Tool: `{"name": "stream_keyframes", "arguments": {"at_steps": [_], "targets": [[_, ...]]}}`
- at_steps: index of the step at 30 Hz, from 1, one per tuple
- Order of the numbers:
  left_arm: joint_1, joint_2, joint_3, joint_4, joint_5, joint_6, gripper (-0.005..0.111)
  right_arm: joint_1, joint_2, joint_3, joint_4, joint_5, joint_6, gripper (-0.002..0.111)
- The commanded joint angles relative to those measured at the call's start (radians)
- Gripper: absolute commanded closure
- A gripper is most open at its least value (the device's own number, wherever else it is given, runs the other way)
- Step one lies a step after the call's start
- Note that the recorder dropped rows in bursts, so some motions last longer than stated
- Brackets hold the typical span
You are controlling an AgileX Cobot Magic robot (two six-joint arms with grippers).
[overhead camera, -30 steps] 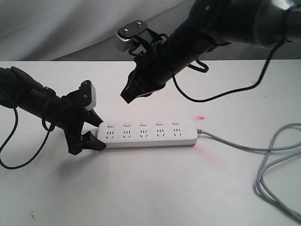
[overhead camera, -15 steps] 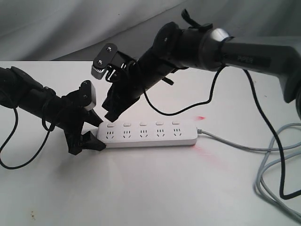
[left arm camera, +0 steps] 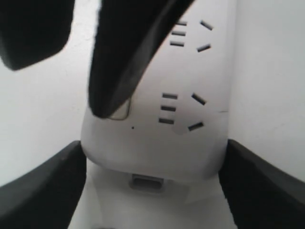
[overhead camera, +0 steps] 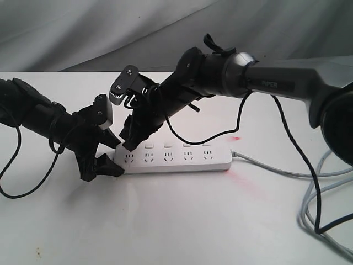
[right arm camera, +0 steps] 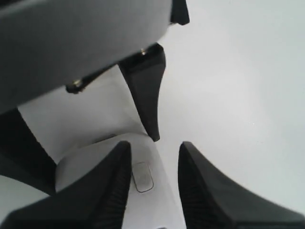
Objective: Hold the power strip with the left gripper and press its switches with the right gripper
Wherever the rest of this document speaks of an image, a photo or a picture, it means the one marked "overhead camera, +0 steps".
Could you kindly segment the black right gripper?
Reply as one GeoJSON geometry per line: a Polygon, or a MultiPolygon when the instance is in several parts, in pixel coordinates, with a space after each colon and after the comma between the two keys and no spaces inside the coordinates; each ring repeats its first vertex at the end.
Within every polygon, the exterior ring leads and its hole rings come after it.
{"type": "Polygon", "coordinates": [[[161,84],[143,75],[139,75],[138,79],[147,92],[142,94],[137,108],[126,118],[119,133],[124,140],[122,145],[128,151],[135,150],[156,132],[166,121],[166,116],[171,117],[199,97],[198,92],[181,84],[175,74],[161,84]]]}

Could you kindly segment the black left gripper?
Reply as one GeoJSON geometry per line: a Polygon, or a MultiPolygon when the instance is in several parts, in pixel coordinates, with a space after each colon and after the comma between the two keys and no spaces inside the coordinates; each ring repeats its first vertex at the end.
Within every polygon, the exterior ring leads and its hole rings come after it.
{"type": "Polygon", "coordinates": [[[93,123],[93,106],[82,108],[73,113],[72,117],[73,128],[69,129],[63,144],[75,154],[80,179],[90,182],[100,175],[112,177],[123,175],[124,169],[107,154],[96,157],[100,144],[115,149],[121,141],[110,128],[102,130],[93,123]]]}

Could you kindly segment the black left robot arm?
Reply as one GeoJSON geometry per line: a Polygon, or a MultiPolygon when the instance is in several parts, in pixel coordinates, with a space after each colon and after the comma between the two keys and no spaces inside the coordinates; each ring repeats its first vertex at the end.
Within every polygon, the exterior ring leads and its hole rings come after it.
{"type": "Polygon", "coordinates": [[[72,114],[63,105],[50,101],[28,83],[14,78],[1,80],[1,123],[23,126],[59,144],[59,151],[74,152],[80,177],[86,182],[98,175],[119,177],[124,169],[106,154],[96,157],[99,144],[115,149],[120,140],[110,130],[113,123],[111,102],[105,94],[72,114]]]}

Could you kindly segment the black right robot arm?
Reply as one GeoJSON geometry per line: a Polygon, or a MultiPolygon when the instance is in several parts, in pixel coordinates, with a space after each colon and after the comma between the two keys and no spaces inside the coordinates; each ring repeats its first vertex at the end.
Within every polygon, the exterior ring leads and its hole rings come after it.
{"type": "Polygon", "coordinates": [[[246,52],[220,48],[209,35],[204,43],[211,54],[190,48],[160,84],[133,66],[121,72],[111,86],[111,100],[120,104],[127,95],[137,97],[120,133],[127,150],[195,100],[260,92],[303,101],[310,126],[320,128],[329,148],[352,164],[352,56],[259,61],[246,52]]]}

